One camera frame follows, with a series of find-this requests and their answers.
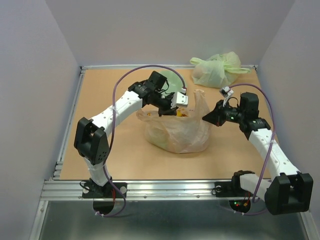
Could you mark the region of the banana print plastic bag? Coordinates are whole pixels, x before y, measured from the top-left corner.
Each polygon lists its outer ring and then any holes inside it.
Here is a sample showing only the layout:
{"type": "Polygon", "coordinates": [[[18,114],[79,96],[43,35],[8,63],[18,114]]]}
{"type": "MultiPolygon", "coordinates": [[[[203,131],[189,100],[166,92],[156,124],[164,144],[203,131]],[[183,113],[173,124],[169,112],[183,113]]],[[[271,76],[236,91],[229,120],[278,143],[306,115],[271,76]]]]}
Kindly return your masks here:
{"type": "Polygon", "coordinates": [[[156,110],[136,112],[137,118],[144,122],[145,139],[171,153],[187,154],[204,151],[210,142],[211,125],[202,120],[210,112],[205,92],[193,92],[194,108],[181,107],[177,116],[159,116],[156,110]]]}

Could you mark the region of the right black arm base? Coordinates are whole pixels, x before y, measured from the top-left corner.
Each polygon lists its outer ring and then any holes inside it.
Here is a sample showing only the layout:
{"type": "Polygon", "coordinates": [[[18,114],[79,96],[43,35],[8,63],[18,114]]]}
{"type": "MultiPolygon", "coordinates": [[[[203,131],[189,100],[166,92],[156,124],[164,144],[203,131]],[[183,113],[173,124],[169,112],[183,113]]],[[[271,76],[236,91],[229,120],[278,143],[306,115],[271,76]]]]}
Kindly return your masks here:
{"type": "Polygon", "coordinates": [[[250,191],[241,188],[240,177],[243,175],[254,174],[249,170],[239,170],[233,173],[231,180],[216,181],[211,190],[211,194],[217,198],[231,198],[228,201],[229,207],[226,209],[235,214],[243,216],[255,216],[258,213],[250,213],[251,196],[250,191]]]}

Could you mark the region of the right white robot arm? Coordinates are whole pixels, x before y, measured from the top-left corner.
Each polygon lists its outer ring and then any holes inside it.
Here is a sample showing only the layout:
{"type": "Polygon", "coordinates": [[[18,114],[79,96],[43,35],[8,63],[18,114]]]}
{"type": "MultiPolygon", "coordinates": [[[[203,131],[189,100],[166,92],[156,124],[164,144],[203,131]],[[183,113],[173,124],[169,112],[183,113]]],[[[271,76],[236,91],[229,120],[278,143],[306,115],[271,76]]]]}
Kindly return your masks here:
{"type": "Polygon", "coordinates": [[[233,91],[228,87],[220,90],[224,99],[219,100],[213,111],[202,119],[217,127],[225,122],[236,123],[246,139],[255,147],[268,169],[271,180],[264,180],[250,170],[235,172],[230,182],[219,184],[216,195],[219,197],[240,197],[246,192],[265,202],[272,215],[300,213],[309,210],[313,178],[302,173],[285,155],[268,122],[259,116],[259,98],[255,93],[240,95],[236,107],[229,104],[233,91]]]}

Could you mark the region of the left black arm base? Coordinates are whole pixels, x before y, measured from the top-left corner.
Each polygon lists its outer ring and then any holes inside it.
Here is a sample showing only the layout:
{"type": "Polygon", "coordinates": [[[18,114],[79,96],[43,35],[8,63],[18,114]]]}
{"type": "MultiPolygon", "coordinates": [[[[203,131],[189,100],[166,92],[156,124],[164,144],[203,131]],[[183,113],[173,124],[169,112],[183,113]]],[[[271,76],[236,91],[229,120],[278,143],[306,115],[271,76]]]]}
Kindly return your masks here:
{"type": "Polygon", "coordinates": [[[104,186],[99,186],[89,179],[80,181],[79,185],[82,188],[82,198],[93,200],[92,207],[96,216],[104,218],[115,217],[124,210],[126,202],[121,204],[119,210],[116,210],[116,200],[123,200],[127,197],[128,184],[126,182],[115,183],[120,192],[109,182],[104,186]]]}

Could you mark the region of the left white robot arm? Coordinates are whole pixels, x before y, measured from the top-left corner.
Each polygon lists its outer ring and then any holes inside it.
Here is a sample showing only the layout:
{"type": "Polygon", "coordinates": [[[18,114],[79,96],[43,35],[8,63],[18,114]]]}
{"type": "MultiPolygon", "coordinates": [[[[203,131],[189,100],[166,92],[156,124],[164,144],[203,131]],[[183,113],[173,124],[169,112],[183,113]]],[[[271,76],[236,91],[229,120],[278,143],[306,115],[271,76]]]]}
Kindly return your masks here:
{"type": "Polygon", "coordinates": [[[176,91],[164,95],[163,85],[167,78],[153,71],[147,80],[133,83],[112,105],[100,114],[87,119],[82,117],[76,127],[74,148],[87,164],[90,178],[95,183],[94,191],[100,197],[111,193],[111,176],[106,161],[112,148],[108,137],[115,136],[115,128],[132,113],[146,105],[158,108],[158,114],[176,115],[178,98],[183,93],[176,91]]]}

